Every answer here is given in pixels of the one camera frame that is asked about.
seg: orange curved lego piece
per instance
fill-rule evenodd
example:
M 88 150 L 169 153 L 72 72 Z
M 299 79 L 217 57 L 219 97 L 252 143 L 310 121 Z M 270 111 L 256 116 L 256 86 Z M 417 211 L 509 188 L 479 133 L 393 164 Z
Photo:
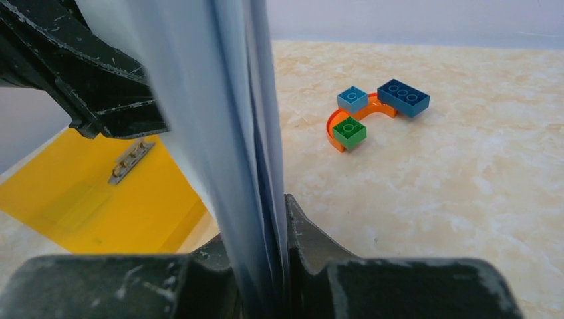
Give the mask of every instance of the orange curved lego piece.
M 327 119 L 327 124 L 325 125 L 325 129 L 327 131 L 327 139 L 329 140 L 329 143 L 331 143 L 331 145 L 333 145 L 333 147 L 336 148 L 339 152 L 344 152 L 345 147 L 333 138 L 333 130 L 332 130 L 333 126 L 339 124 L 349 116 L 352 116 L 352 118 L 360 122 L 360 120 L 366 118 L 368 115 L 377 112 L 384 113 L 387 116 L 390 116 L 391 118 L 395 118 L 396 115 L 398 114 L 398 110 L 385 103 L 382 103 L 378 99 L 378 94 L 375 92 L 370 93 L 368 95 L 368 104 L 364 108 L 361 108 L 360 110 L 358 110 L 353 114 L 348 113 L 346 110 L 343 110 L 342 108 L 338 108 L 329 116 L 329 118 Z
M 327 124 L 325 124 L 325 129 L 327 131 L 327 139 L 329 139 L 329 143 L 333 145 L 334 148 L 337 149 L 339 152 L 344 152 L 345 147 L 337 142 L 336 139 L 333 138 L 333 126 L 341 123 L 345 118 L 348 118 L 349 114 L 340 108 L 336 109 L 331 116 L 327 119 Z

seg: metal clip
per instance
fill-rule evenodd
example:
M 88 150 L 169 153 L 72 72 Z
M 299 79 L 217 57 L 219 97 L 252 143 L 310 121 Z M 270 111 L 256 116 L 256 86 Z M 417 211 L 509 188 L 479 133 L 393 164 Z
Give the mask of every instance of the metal clip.
M 149 152 L 155 145 L 155 142 L 147 142 L 142 138 L 135 140 L 125 152 L 122 153 L 117 159 L 116 167 L 112 170 L 112 175 L 108 180 L 108 184 L 118 185 L 119 182 L 129 173 L 129 171 Z

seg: green lego brick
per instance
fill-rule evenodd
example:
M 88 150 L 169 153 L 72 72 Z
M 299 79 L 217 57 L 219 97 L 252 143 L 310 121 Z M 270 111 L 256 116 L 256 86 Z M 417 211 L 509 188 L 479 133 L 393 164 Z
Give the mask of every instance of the green lego brick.
M 349 116 L 333 126 L 333 138 L 350 150 L 366 138 L 366 126 Z

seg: lego brick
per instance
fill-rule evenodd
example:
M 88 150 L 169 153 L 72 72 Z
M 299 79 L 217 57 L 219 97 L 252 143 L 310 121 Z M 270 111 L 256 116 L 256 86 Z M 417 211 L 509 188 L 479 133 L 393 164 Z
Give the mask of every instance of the lego brick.
M 333 126 L 333 138 L 350 150 L 366 138 L 366 126 L 349 116 Z
M 361 89 L 351 86 L 343 93 L 337 95 L 337 105 L 339 108 L 348 113 L 356 113 L 356 111 L 364 108 L 368 104 L 368 94 Z
M 378 88 L 378 99 L 413 118 L 429 107 L 430 96 L 396 79 L 392 79 Z

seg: lego stud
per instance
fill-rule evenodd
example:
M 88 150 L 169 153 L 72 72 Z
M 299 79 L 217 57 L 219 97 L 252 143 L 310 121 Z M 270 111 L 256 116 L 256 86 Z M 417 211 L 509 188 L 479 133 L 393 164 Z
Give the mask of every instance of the lego stud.
M 345 124 L 345 125 L 343 126 L 343 130 L 344 130 L 345 132 L 352 132 L 352 131 L 354 130 L 354 125 L 352 125 L 352 124 Z

